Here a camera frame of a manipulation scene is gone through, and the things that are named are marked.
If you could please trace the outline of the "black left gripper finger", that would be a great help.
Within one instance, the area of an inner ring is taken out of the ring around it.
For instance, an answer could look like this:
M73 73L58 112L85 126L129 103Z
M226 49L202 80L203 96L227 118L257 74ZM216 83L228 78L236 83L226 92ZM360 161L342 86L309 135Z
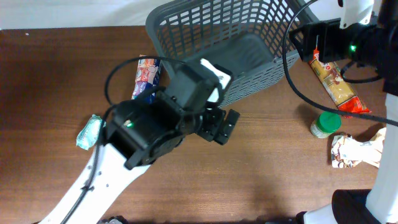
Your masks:
M228 142L239 117L240 114L237 111L229 110L226 118L220 124L213 140L222 146L225 145Z
M213 141L225 116L226 111L220 108L206 109L201 116L202 123L196 134L208 142Z

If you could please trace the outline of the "green lid spice jar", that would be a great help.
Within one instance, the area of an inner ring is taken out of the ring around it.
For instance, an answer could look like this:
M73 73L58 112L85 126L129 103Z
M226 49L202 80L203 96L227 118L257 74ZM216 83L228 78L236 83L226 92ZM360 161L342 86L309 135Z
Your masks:
M310 126L310 132L317 138L327 138L341 127L338 114L324 111Z

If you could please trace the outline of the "beige snack bag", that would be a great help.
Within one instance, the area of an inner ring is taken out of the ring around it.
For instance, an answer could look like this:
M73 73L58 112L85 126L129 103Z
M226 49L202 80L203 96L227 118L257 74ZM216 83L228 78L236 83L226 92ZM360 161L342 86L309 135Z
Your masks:
M386 128L381 128L370 140L359 142L348 134L333 137L331 165L333 168L351 168L365 162L379 168Z

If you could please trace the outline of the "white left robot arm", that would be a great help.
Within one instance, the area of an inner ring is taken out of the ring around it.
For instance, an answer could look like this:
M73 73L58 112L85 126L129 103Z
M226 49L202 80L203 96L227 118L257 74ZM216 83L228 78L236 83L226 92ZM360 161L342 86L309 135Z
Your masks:
M239 113L220 108L234 73L206 59L180 62L168 86L111 105L90 160L44 223L96 223L138 177L191 134L224 145Z

